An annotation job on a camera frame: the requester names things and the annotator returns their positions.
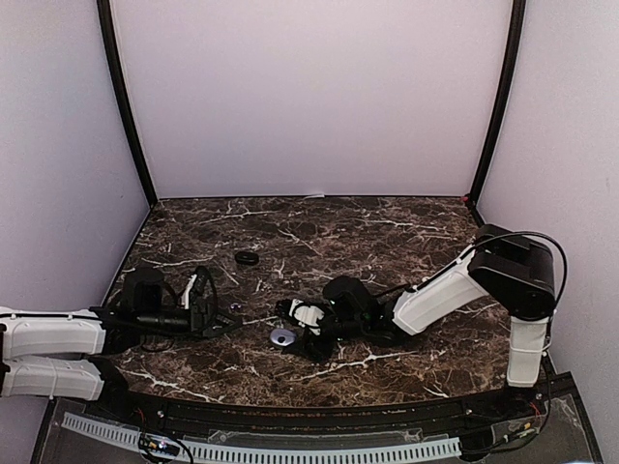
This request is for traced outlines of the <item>purple charging case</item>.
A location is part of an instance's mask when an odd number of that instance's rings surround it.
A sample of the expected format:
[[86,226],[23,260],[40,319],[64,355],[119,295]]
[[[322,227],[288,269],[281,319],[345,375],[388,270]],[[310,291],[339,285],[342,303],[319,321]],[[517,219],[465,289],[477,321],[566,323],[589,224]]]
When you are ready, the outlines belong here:
[[297,335],[284,328],[275,328],[270,333],[270,341],[279,348],[285,348],[296,342]]

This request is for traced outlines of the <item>black earbud charging case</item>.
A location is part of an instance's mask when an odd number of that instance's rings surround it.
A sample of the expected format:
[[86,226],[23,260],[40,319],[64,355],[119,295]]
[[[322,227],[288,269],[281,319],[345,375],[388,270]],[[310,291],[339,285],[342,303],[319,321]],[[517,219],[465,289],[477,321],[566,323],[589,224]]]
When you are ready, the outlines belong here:
[[237,264],[243,266],[255,266],[259,263],[259,255],[253,251],[239,250],[234,255]]

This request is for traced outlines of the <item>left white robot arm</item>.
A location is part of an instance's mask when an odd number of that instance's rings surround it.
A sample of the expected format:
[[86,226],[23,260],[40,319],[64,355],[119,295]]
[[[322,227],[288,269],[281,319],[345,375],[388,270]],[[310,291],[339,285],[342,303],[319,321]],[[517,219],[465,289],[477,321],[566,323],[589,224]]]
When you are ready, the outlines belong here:
[[214,279],[197,267],[181,293],[154,268],[137,268],[106,306],[70,312],[1,310],[1,394],[96,401],[116,421],[136,413],[135,398],[109,384],[107,359],[150,336],[203,340],[240,328],[220,308]]

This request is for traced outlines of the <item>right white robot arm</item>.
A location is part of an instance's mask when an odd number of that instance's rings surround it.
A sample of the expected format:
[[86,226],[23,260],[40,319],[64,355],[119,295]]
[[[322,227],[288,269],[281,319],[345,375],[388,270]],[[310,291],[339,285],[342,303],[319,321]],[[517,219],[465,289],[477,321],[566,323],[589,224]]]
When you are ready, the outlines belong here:
[[555,279],[553,255],[564,252],[546,234],[485,224],[453,261],[419,284],[399,286],[398,296],[386,302],[360,279],[342,275],[324,287],[323,303],[294,299],[283,314],[305,331],[302,354],[323,361],[338,338],[395,346],[461,307],[491,297],[510,315],[508,387],[494,396],[493,410],[512,420],[529,406],[528,388],[539,377],[566,286]]

